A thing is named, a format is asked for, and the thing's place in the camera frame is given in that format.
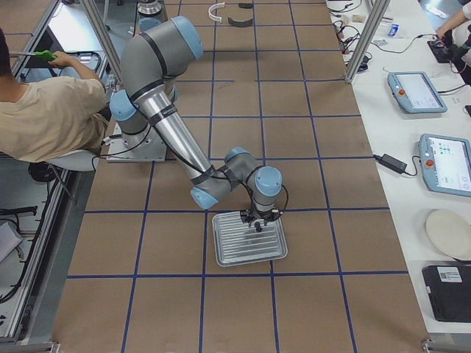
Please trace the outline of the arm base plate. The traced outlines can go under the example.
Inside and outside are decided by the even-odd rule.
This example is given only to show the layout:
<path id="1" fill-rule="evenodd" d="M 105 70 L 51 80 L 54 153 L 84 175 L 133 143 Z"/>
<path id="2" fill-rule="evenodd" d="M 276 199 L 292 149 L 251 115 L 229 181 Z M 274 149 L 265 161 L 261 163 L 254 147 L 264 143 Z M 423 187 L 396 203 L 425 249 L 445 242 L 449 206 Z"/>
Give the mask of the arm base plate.
<path id="1" fill-rule="evenodd" d="M 117 121 L 111 140 L 109 163 L 146 163 L 163 162 L 166 158 L 166 145 L 146 119 L 136 113 L 126 121 Z"/>

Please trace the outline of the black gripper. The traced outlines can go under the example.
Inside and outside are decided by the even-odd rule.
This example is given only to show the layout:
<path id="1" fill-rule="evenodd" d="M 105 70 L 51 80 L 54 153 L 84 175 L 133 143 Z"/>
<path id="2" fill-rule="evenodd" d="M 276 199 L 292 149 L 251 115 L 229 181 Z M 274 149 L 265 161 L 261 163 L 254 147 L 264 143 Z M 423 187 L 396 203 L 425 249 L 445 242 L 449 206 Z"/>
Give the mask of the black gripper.
<path id="1" fill-rule="evenodd" d="M 279 209 L 271 209 L 269 211 L 259 211 L 257 209 L 241 210 L 240 211 L 241 221 L 246 224 L 252 224 L 255 221 L 263 220 L 264 224 L 268 222 L 274 222 L 281 217 L 281 211 Z M 255 222 L 256 232 L 263 230 L 259 222 Z"/>

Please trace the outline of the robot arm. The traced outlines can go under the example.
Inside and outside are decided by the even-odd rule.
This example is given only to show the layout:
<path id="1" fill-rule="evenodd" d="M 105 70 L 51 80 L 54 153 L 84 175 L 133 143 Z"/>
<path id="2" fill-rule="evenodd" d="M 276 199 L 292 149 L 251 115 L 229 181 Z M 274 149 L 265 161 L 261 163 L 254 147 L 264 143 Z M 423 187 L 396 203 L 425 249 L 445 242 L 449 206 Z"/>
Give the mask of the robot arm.
<path id="1" fill-rule="evenodd" d="M 177 16 L 131 38 L 120 59 L 122 83 L 132 114 L 142 116 L 180 161 L 193 187 L 191 196 L 203 210 L 219 203 L 239 185 L 250 198 L 241 220 L 276 221 L 283 214 L 275 206 L 283 188 L 280 171 L 262 166 L 247 150 L 231 149 L 224 165 L 214 168 L 165 92 L 165 83 L 183 74 L 203 53 L 198 31 Z"/>

